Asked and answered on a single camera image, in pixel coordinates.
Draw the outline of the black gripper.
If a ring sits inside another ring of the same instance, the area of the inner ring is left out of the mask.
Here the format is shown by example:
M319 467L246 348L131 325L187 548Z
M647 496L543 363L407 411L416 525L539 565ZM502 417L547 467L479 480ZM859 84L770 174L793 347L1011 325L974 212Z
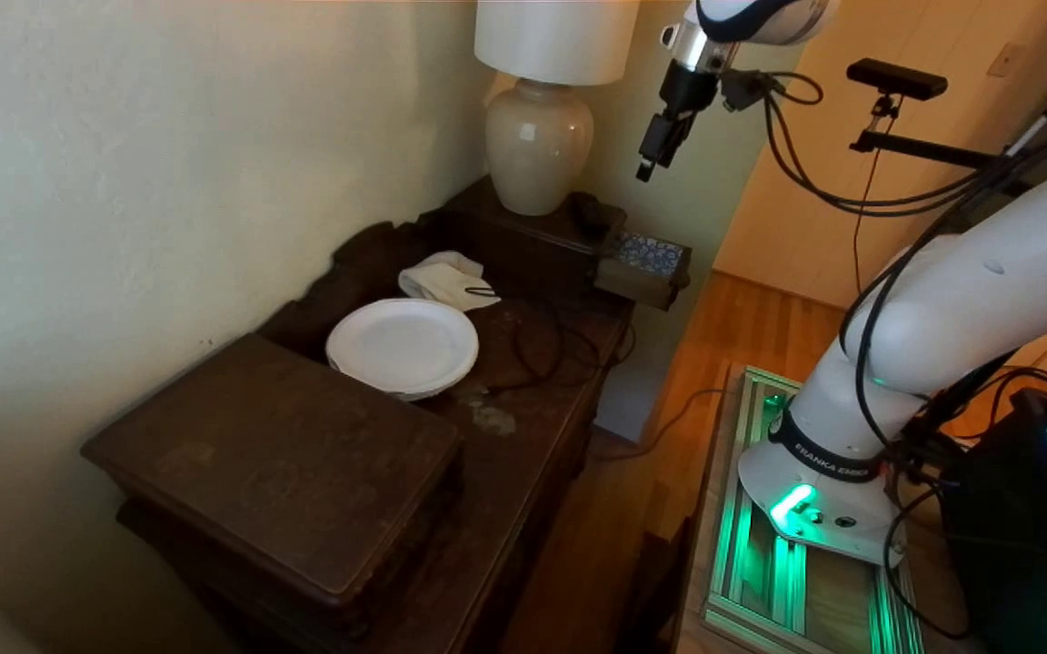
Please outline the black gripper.
M644 142L638 183L651 183L653 169L668 169L682 139L692 134L695 116L715 99L713 73L692 73L673 61L658 88L662 110L651 116Z

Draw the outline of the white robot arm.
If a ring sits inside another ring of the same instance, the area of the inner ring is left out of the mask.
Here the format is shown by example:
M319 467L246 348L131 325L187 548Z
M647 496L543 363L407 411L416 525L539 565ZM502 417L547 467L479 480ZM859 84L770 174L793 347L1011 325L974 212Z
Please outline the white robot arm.
M1047 169L1047 139L974 174ZM793 543L875 565L893 504L882 467L944 391L1047 332L1047 177L965 233L924 233L840 325L778 428L737 455L737 489Z

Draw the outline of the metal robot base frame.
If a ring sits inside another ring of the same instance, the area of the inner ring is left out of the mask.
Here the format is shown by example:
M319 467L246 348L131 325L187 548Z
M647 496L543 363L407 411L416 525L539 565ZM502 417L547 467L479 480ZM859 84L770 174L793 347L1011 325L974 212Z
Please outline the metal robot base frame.
M737 485L737 455L783 417L796 386L735 369L698 498L676 654L928 654L928 632L879 567L788 543Z

